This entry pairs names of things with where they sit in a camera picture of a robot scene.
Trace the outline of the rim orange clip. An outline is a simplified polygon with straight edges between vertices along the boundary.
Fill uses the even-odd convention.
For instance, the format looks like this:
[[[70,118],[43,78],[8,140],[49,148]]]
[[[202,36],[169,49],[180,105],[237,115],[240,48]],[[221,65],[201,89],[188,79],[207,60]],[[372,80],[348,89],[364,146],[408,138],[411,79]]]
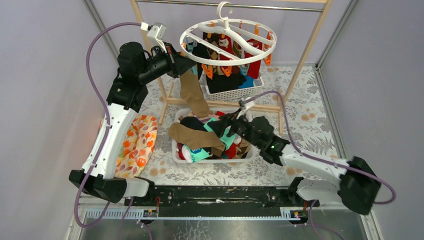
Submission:
[[[207,78],[209,78],[209,79],[213,78],[214,68],[213,68],[212,65],[202,64],[201,68],[202,68],[203,72],[205,73],[205,75],[207,76]]]

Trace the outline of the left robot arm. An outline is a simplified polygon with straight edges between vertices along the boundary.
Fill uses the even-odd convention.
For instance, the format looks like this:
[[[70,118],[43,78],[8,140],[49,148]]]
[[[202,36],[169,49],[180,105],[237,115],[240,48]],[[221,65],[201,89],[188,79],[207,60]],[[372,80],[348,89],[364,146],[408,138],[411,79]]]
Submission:
[[[138,42],[128,42],[120,47],[118,74],[102,103],[103,124],[89,157],[80,170],[72,170],[68,177],[79,195],[118,203],[123,198],[145,197],[154,184],[140,177],[117,177],[115,169],[127,130],[148,94],[147,84],[163,75],[178,78],[196,65],[171,44],[164,46],[147,51]]]

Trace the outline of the tan ribbed sock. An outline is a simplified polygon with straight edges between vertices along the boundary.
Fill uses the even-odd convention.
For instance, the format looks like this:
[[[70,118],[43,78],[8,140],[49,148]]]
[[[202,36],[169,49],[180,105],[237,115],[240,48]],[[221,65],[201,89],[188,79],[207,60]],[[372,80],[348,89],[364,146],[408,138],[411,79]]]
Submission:
[[[192,113],[200,118],[210,114],[210,108],[204,98],[199,79],[190,70],[180,76],[180,97],[188,104]]]

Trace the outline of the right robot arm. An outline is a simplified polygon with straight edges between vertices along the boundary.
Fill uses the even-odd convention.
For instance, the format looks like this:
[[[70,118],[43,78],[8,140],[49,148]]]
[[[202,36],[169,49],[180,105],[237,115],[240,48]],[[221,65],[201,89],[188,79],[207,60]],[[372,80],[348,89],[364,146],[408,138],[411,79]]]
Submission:
[[[368,163],[357,156],[337,159],[296,149],[294,144],[274,133],[264,117],[249,121],[244,115],[228,113],[205,124],[219,138],[237,135],[259,150],[269,164],[276,164],[320,177],[320,180],[297,178],[290,187],[303,200],[341,203],[349,210],[368,215],[381,188]]]

